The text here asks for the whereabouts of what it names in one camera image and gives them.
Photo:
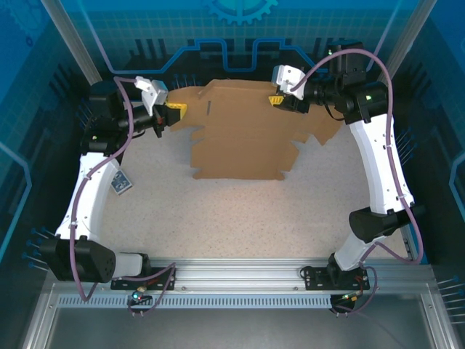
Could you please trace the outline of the brown cardboard box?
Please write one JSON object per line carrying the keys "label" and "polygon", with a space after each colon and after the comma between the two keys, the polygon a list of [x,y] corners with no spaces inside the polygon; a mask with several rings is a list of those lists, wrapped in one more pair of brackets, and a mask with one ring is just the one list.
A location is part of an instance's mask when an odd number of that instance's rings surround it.
{"label": "brown cardboard box", "polygon": [[276,88],[265,81],[214,79],[204,87],[170,91],[170,104],[186,113],[171,127],[194,128],[190,165],[199,179],[283,180],[310,136],[325,145],[342,127],[334,109],[312,105],[308,113],[271,105]]}

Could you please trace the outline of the small blue printed card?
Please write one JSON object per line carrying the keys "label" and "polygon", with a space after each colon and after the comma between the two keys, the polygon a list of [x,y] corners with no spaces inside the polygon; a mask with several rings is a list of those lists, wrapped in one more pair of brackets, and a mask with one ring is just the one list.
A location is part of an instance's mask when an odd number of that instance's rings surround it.
{"label": "small blue printed card", "polygon": [[110,187],[113,189],[116,195],[121,196],[129,189],[131,189],[133,187],[133,184],[130,181],[130,179],[126,176],[126,174],[121,169],[119,169],[115,173],[110,183]]}

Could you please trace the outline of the grey metal shelf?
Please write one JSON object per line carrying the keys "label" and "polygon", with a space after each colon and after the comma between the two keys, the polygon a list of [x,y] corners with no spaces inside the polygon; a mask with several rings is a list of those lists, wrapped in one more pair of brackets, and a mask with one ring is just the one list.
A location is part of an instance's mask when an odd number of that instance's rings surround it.
{"label": "grey metal shelf", "polygon": [[465,349],[438,294],[378,294],[359,313],[327,309],[58,308],[40,296],[12,349]]}

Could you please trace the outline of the right aluminium frame post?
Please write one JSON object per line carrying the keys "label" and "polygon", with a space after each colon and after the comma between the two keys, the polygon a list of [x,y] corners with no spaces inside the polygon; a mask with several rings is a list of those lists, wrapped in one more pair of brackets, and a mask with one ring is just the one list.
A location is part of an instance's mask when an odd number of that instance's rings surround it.
{"label": "right aluminium frame post", "polygon": [[399,70],[437,0],[394,0],[392,11],[374,54],[385,58],[391,77]]}

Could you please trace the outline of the aluminium frame post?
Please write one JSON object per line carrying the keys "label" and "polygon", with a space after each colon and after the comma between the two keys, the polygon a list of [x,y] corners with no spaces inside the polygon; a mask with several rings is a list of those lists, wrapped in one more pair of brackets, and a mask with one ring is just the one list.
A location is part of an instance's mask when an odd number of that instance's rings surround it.
{"label": "aluminium frame post", "polygon": [[394,0],[392,11],[374,54],[385,58],[391,77],[399,70],[437,0]]}
{"label": "aluminium frame post", "polygon": [[81,37],[60,0],[40,0],[90,85],[102,81]]}

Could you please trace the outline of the left aluminium frame post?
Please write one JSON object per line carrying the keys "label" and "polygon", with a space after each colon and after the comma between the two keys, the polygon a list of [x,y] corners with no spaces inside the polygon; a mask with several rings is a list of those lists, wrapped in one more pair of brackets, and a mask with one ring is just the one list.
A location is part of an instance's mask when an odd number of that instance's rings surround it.
{"label": "left aluminium frame post", "polygon": [[81,37],[60,0],[40,0],[90,85],[102,81]]}

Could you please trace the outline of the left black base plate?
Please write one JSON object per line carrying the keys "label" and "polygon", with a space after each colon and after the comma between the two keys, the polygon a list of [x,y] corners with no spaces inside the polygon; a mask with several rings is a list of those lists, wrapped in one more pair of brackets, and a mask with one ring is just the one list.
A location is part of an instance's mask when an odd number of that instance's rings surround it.
{"label": "left black base plate", "polygon": [[139,287],[145,287],[148,291],[162,291],[168,281],[167,290],[171,291],[174,289],[176,271],[173,272],[171,278],[168,278],[171,269],[161,273],[159,276],[153,277],[153,274],[160,273],[162,270],[163,268],[154,267],[150,270],[145,270],[139,276],[133,276],[133,280],[124,278],[112,280],[110,289],[116,291],[135,291]]}

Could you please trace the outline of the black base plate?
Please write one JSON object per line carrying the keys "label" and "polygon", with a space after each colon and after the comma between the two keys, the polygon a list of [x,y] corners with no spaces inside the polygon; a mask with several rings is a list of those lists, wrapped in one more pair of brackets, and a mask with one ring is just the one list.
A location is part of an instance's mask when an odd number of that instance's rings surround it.
{"label": "black base plate", "polygon": [[161,273],[159,276],[153,277],[153,274],[160,273],[162,270],[163,268],[154,267],[150,270],[145,270],[139,276],[133,276],[133,280],[124,278],[112,280],[110,289],[116,291],[135,291],[139,287],[145,287],[148,291],[162,291],[168,281],[167,290],[171,291],[174,289],[176,271],[173,272],[171,278],[168,278],[171,269]]}
{"label": "black base plate", "polygon": [[368,273],[362,268],[330,271],[329,267],[304,266],[299,271],[307,291],[344,291],[371,288]]}

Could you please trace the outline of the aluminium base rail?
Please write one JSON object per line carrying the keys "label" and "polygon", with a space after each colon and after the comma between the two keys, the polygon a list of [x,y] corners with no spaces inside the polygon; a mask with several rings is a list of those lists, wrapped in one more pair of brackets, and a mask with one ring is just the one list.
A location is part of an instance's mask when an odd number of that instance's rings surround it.
{"label": "aluminium base rail", "polygon": [[[192,258],[175,263],[174,292],[178,294],[303,294],[301,268],[325,267],[327,259]],[[387,258],[371,258],[365,265],[377,272],[382,294],[420,294],[437,289],[429,265],[406,265]]]}

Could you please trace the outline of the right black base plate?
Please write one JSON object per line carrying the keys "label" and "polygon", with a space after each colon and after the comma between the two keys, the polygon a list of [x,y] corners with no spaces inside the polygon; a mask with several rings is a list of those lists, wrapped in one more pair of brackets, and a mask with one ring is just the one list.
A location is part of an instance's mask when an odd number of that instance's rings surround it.
{"label": "right black base plate", "polygon": [[307,291],[344,291],[371,288],[368,273],[362,268],[330,271],[329,267],[304,266],[299,271]]}

